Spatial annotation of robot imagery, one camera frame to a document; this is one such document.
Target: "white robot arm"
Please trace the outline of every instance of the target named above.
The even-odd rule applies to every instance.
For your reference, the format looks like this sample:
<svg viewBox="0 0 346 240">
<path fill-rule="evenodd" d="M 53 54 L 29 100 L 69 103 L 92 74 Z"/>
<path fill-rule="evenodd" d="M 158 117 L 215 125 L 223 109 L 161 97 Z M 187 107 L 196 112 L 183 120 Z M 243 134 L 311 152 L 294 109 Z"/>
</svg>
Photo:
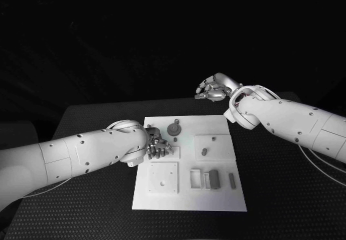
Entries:
<svg viewBox="0 0 346 240">
<path fill-rule="evenodd" d="M 222 73 L 200 83 L 196 93 L 196 99 L 213 102 L 229 96 L 223 115 L 232 123 L 249 130 L 261 123 L 271 134 L 346 163 L 346 117 L 280 99 L 265 87 L 243 86 Z"/>
<path fill-rule="evenodd" d="M 173 153 L 160 130 L 122 120 L 107 129 L 0 151 L 0 211 L 39 188 L 121 161 L 130 167 L 143 157 Z"/>
</svg>

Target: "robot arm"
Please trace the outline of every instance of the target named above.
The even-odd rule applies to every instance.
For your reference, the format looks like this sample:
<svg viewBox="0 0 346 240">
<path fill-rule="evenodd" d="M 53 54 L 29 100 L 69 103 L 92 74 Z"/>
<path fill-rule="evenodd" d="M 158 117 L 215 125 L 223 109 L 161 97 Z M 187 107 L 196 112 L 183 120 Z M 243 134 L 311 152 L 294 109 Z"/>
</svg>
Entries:
<svg viewBox="0 0 346 240">
<path fill-rule="evenodd" d="M 109 127 L 0 151 L 0 210 L 39 188 L 118 161 L 134 167 L 143 162 L 153 140 L 151 147 L 166 147 L 173 152 L 157 128 L 145 129 L 132 120 L 118 121 Z"/>
<path fill-rule="evenodd" d="M 261 123 L 271 134 L 346 163 L 346 117 L 280 99 L 259 85 L 242 86 L 222 73 L 202 82 L 196 93 L 196 99 L 212 101 L 229 96 L 223 115 L 232 123 L 249 130 Z"/>
</svg>

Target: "black table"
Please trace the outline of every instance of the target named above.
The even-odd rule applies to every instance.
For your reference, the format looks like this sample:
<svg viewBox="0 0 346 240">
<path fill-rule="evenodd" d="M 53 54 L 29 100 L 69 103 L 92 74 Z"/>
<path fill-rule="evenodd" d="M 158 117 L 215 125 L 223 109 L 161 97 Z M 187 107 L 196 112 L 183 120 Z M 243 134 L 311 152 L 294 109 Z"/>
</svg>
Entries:
<svg viewBox="0 0 346 240">
<path fill-rule="evenodd" d="M 278 95 L 300 101 L 291 92 Z M 179 98 L 75 105 L 53 139 L 118 120 L 144 124 L 147 116 L 222 115 L 228 104 Z M 261 125 L 246 130 L 228 122 L 228 127 L 248 212 L 131 210 L 137 167 L 118 162 L 26 198 L 6 239 L 346 239 L 346 187 Z"/>
</svg>

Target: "dark curtain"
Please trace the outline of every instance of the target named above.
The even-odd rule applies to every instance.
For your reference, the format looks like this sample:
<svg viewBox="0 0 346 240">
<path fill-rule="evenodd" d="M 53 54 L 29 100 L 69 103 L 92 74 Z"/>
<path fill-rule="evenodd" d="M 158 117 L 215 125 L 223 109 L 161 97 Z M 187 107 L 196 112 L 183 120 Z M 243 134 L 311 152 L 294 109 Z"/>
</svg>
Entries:
<svg viewBox="0 0 346 240">
<path fill-rule="evenodd" d="M 193 16 L 112 4 L 1 2 L 0 118 L 32 121 L 40 141 L 68 106 L 193 97 L 216 72 L 243 85 L 292 91 L 305 104 L 343 114 L 337 21 L 277 13 L 259 22 L 233 11 Z"/>
</svg>

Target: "table surface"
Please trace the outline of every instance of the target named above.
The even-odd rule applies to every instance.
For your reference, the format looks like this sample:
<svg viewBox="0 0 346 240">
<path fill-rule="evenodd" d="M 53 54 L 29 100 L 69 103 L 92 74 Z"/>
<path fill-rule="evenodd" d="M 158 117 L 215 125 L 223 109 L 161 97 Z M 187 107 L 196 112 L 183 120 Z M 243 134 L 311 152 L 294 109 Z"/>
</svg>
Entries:
<svg viewBox="0 0 346 240">
<path fill-rule="evenodd" d="M 291 92 L 278 95 L 300 101 Z M 193 98 L 75 105 L 53 139 L 118 120 L 143 124 L 144 117 L 222 115 L 228 105 Z M 228 122 L 228 127 L 248 212 L 131 210 L 137 167 L 118 162 L 24 198 L 6 240 L 344 239 L 346 188 L 317 171 L 298 146 L 261 125 L 246 130 Z"/>
</svg>

